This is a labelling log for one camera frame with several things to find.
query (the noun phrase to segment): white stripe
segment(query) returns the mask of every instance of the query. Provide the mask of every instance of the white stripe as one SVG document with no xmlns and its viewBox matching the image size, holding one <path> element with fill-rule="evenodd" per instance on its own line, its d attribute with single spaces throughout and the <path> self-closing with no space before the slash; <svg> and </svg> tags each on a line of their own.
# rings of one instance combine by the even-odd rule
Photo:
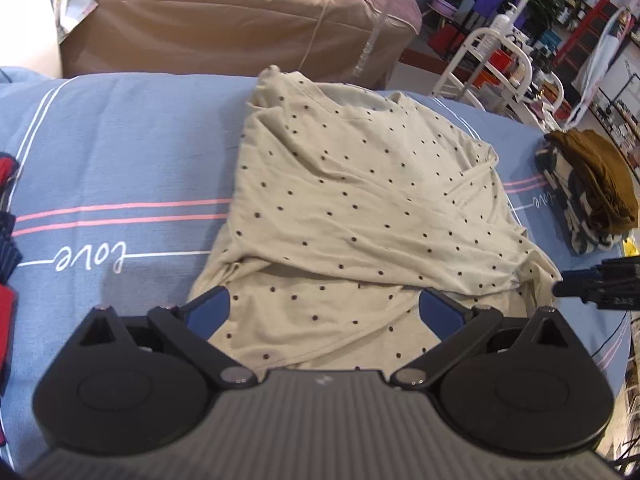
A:
<svg viewBox="0 0 640 480">
<path fill-rule="evenodd" d="M 521 211 L 521 210 L 523 210 L 523 209 L 529 209 L 530 207 L 533 207 L 533 206 L 535 206 L 535 204 L 533 204 L 533 203 L 531 203 L 531 204 L 529 204 L 529 205 L 521 205 L 520 207 L 516 207 L 516 208 L 514 208 L 514 209 L 513 209 L 513 211 L 514 211 L 514 212 L 515 212 L 515 211 Z"/>
<path fill-rule="evenodd" d="M 11 450 L 9 450 L 9 438 L 6 436 L 4 422 L 2 421 L 2 411 L 0 411 L 0 428 L 2 428 L 2 434 L 4 434 L 4 449 L 6 451 L 6 457 L 9 460 L 9 467 L 15 471 L 14 459 L 11 457 Z"/>
<path fill-rule="evenodd" d="M 29 139 L 29 143 L 27 144 L 27 149 L 24 152 L 24 159 L 22 160 L 22 163 L 20 164 L 20 168 L 18 169 L 18 174 L 15 176 L 14 186 L 11 188 L 11 193 L 9 193 L 9 200 L 7 201 L 7 204 L 6 204 L 6 210 L 7 211 L 11 210 L 11 202 L 14 199 L 15 188 L 18 186 L 18 181 L 20 180 L 20 176 L 22 175 L 22 172 L 24 171 L 24 165 L 27 163 L 27 158 L 29 156 L 29 152 L 31 151 L 31 145 L 33 144 L 33 139 L 36 138 L 36 133 L 38 132 L 38 129 L 40 128 L 40 125 L 42 124 L 42 121 L 46 117 L 47 112 L 49 111 L 49 107 L 51 106 L 51 103 L 53 102 L 53 99 L 56 98 L 56 96 L 58 95 L 58 92 L 60 92 L 60 90 L 62 90 L 63 86 L 67 85 L 68 83 L 71 83 L 74 79 L 75 78 L 69 79 L 69 80 L 63 82 L 62 85 L 60 85 L 58 88 L 56 88 L 56 91 L 51 96 L 51 99 L 49 99 L 49 102 L 47 103 L 47 106 L 45 106 L 44 111 L 42 112 L 42 115 L 40 116 L 40 120 L 38 121 L 38 124 L 36 125 L 35 129 L 33 130 L 33 135 L 31 136 L 31 139 Z"/>
<path fill-rule="evenodd" d="M 55 262 L 55 260 L 33 260 L 31 262 L 22 262 L 18 264 L 18 267 L 27 267 L 30 265 L 46 265 L 52 264 L 53 262 Z"/>
<path fill-rule="evenodd" d="M 22 148 L 24 147 L 24 143 L 27 140 L 27 137 L 29 137 L 29 134 L 31 133 L 31 129 L 33 128 L 33 123 L 35 123 L 36 118 L 38 117 L 38 114 L 40 113 L 40 109 L 42 108 L 42 105 L 44 104 L 44 101 L 47 97 L 49 97 L 49 95 L 51 94 L 51 92 L 53 92 L 55 90 L 55 88 L 52 88 L 51 90 L 49 90 L 46 94 L 44 94 L 44 97 L 40 100 L 40 104 L 38 105 L 38 109 L 36 110 L 36 113 L 33 115 L 33 119 L 31 120 L 31 124 L 29 124 L 29 127 L 27 128 L 27 132 L 24 134 L 24 137 L 22 138 L 22 142 L 20 143 L 20 148 L 18 149 L 18 153 L 15 156 L 16 160 L 20 159 L 20 154 L 22 153 Z"/>
<path fill-rule="evenodd" d="M 125 254 L 124 258 L 155 258 L 156 256 L 200 256 L 210 254 L 211 251 L 177 251 L 175 253 L 139 253 Z"/>
<path fill-rule="evenodd" d="M 20 154 L 22 153 L 22 148 L 24 147 L 24 143 L 27 141 L 27 138 L 31 133 L 31 129 L 33 128 L 33 123 L 35 123 L 36 119 L 38 118 L 38 114 L 40 113 L 40 109 L 42 108 L 44 101 L 47 99 L 47 97 L 49 97 L 51 92 L 53 92 L 54 90 L 55 90 L 54 88 L 50 89 L 46 94 L 44 94 L 44 97 L 40 100 L 38 109 L 36 110 L 36 113 L 34 113 L 33 118 L 31 119 L 31 123 L 29 124 L 29 127 L 27 128 L 27 131 L 25 132 L 24 137 L 22 138 L 22 142 L 20 143 L 20 148 L 18 148 L 18 153 L 17 155 L 15 155 L 15 160 L 18 161 L 18 165 L 20 163 Z M 2 210 L 5 210 L 4 200 L 6 199 L 6 192 L 7 192 L 7 188 L 5 187 L 4 192 L 2 193 L 2 197 L 0 198 L 0 209 Z"/>
</svg>

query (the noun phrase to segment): bed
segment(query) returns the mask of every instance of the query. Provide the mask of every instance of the bed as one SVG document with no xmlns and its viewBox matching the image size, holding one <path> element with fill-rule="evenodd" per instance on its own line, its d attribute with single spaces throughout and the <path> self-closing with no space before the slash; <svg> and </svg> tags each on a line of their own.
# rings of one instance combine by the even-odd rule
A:
<svg viewBox="0 0 640 480">
<path fill-rule="evenodd" d="M 2 150 L 24 161 L 11 200 L 24 259 L 10 280 L 19 301 L 1 401 L 19 470 L 46 450 L 31 414 L 34 386 L 88 309 L 110 304 L 140 315 L 184 304 L 225 219 L 254 85 L 254 78 L 222 75 L 62 81 L 0 72 Z M 618 256 L 570 253 L 554 197 L 534 166 L 536 130 L 455 102 L 414 98 L 493 144 L 514 214 L 560 269 Z M 628 314 L 573 299 L 559 305 L 617 392 Z M 223 311 L 214 314 L 214 323 L 224 319 Z"/>
<path fill-rule="evenodd" d="M 386 0 L 96 0 L 62 43 L 65 76 L 171 72 L 257 76 L 273 63 L 348 81 Z M 420 30 L 415 0 L 393 0 L 361 86 L 384 88 Z"/>
</svg>

